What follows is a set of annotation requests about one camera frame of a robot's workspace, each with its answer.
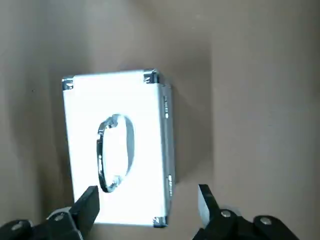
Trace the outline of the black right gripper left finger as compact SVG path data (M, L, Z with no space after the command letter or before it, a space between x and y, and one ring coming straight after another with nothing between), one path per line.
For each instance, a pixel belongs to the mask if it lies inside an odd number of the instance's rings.
M2 240L84 240L100 212L98 186L89 186L70 207L53 211L39 224L15 219L0 226Z

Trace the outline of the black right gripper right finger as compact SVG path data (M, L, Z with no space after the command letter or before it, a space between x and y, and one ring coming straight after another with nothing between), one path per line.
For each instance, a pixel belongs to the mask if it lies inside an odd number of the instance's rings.
M248 221L234 211L221 208L207 184L198 185L198 211L203 222L194 240L298 240L278 218L257 215Z

